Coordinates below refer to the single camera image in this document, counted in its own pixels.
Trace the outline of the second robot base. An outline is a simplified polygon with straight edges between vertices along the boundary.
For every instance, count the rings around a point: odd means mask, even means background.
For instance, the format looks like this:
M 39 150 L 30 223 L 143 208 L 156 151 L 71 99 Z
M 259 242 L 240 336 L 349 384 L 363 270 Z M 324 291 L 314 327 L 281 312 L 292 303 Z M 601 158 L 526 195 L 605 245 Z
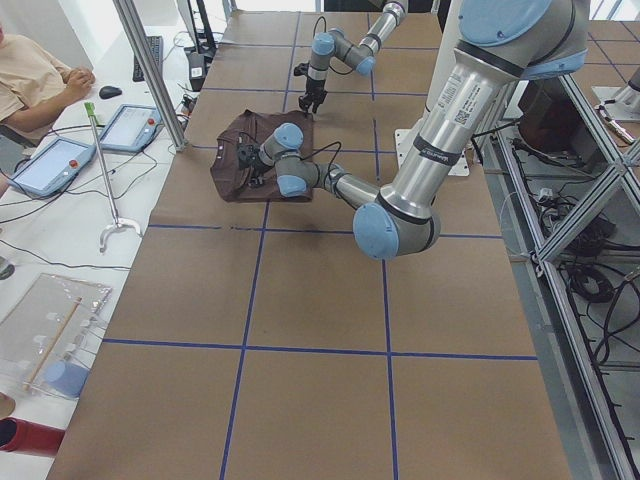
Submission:
M 597 107 L 606 119 L 639 122 L 639 69 L 623 87 L 594 86 L 592 91 L 598 99 Z

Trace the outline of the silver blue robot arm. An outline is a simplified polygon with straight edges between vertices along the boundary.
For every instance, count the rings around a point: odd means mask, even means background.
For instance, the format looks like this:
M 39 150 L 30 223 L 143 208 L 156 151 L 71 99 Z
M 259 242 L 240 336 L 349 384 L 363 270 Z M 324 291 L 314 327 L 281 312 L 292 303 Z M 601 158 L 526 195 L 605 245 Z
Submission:
M 381 187 L 338 165 L 302 154 L 304 135 L 291 123 L 244 147 L 244 167 L 273 171 L 282 196 L 321 188 L 354 210 L 359 248 L 376 260 L 418 253 L 440 234 L 432 203 L 439 187 L 506 85 L 579 70 L 587 54 L 590 6 L 585 1 L 464 1 L 445 29 L 454 64 L 440 92 L 415 124 L 392 182 Z
M 360 75 L 369 75 L 384 41 L 401 25 L 408 13 L 408 1 L 385 1 L 380 17 L 358 44 L 347 39 L 338 28 L 315 34 L 309 61 L 294 69 L 295 76 L 306 78 L 305 93 L 298 101 L 300 109 L 305 113 L 309 110 L 316 113 L 324 102 L 327 95 L 325 83 L 332 58 L 337 58 Z

